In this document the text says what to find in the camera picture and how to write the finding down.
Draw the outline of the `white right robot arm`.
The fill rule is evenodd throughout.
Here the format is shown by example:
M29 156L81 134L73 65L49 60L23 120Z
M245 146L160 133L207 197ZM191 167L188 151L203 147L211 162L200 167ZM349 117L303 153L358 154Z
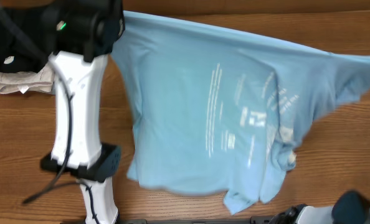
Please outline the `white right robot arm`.
M350 190L333 206L299 204L275 215L269 224L370 224L370 200Z

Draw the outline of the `light blue t-shirt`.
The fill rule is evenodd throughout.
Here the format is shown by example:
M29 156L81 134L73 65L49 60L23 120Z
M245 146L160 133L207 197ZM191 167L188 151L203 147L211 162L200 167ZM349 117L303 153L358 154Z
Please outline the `light blue t-shirt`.
M225 192L231 214L278 194L316 119L370 89L370 56L126 11L111 57L146 189Z

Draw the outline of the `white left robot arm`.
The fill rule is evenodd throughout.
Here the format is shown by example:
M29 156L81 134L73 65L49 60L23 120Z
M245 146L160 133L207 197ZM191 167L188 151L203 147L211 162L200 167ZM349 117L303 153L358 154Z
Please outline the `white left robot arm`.
M118 223L112 178L121 156L99 134L100 92L113 44L125 30L120 0L54 1L45 11L45 49L56 74L56 134L43 170L80 186L86 223Z

